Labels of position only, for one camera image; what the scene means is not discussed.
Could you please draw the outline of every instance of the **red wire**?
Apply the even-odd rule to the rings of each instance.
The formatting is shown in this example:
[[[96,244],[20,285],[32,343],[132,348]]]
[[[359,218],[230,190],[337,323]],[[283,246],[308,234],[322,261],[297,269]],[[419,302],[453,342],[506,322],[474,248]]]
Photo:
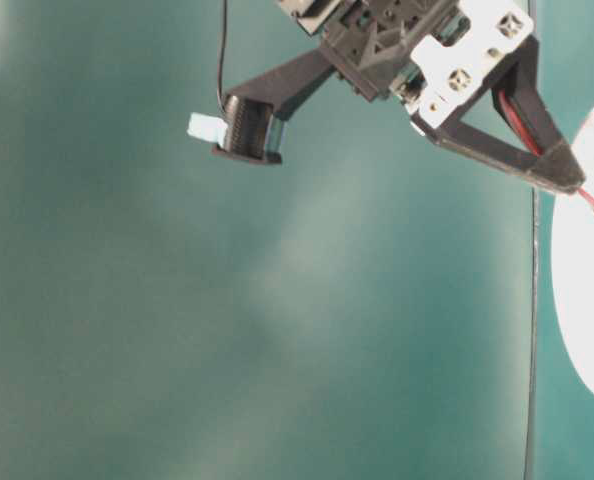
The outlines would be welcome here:
[[[531,133],[528,131],[526,125],[519,117],[519,114],[515,110],[515,108],[511,105],[508,97],[506,96],[506,92],[503,90],[499,91],[499,103],[501,105],[502,110],[504,111],[504,115],[510,123],[510,126],[515,131],[519,139],[522,141],[526,148],[535,155],[541,156],[544,151],[539,146],[539,144],[535,141]]]

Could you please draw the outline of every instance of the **white disc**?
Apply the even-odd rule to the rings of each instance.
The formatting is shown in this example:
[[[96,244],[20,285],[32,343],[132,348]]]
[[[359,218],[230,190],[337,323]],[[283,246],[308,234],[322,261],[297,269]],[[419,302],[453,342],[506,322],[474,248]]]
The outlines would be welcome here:
[[[594,196],[594,109],[573,144],[586,172],[584,189]],[[552,273],[564,343],[577,373],[594,393],[594,212],[580,196],[555,204]]]

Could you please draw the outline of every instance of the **green backdrop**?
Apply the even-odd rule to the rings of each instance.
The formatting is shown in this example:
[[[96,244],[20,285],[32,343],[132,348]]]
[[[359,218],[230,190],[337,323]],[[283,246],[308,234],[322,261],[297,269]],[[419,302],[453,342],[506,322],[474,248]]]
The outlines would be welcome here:
[[[313,46],[267,0],[232,18],[227,85]],[[0,0],[0,480],[521,478],[531,190],[336,80],[285,166],[212,157],[185,128],[217,113],[218,22],[216,1]],[[570,438],[550,330],[544,472],[547,433]]]

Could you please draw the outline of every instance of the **wire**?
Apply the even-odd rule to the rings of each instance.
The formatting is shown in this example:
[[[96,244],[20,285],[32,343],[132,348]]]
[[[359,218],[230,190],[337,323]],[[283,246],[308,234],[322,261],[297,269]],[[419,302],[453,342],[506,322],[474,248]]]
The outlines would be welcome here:
[[[508,120],[508,123],[510,123],[510,126],[515,131],[522,143],[526,145],[526,148],[528,148],[531,153],[541,156],[544,153],[543,149],[528,131],[528,128],[526,125],[524,125],[524,122],[519,117],[517,110],[515,110],[515,108],[511,105],[506,92],[503,90],[499,91],[499,103],[502,110],[504,111],[506,120]]]
[[[217,66],[217,101],[222,113],[226,115],[226,101],[224,98],[224,60],[226,58],[226,43],[228,40],[228,0],[223,0],[221,11],[221,47]]]

